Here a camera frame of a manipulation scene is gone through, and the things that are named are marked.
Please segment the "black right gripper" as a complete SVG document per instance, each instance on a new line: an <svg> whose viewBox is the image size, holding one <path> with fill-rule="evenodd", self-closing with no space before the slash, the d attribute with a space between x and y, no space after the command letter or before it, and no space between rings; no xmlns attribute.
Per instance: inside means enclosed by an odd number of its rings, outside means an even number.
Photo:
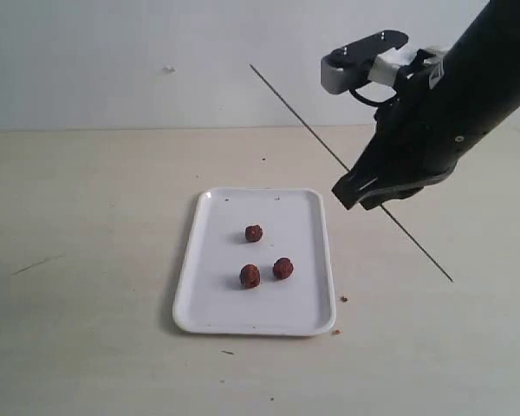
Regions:
<svg viewBox="0 0 520 416"><path fill-rule="evenodd" d="M490 81L482 49L420 49L378 55L370 81L395 98L376 112L376 131L331 192L347 210L372 210L447 179L458 159L490 131Z"/></svg>

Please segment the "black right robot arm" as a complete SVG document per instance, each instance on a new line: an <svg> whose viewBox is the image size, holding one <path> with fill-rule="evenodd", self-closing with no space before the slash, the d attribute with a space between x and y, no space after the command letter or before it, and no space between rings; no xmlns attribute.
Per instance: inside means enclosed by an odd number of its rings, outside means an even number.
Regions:
<svg viewBox="0 0 520 416"><path fill-rule="evenodd" d="M331 94L369 83L393 90L375 103L376 128L333 187L346 208L371 210L449 177L458 160L520 107L520 1L491 1L448 49L410 49L382 30L321 61Z"/></svg>

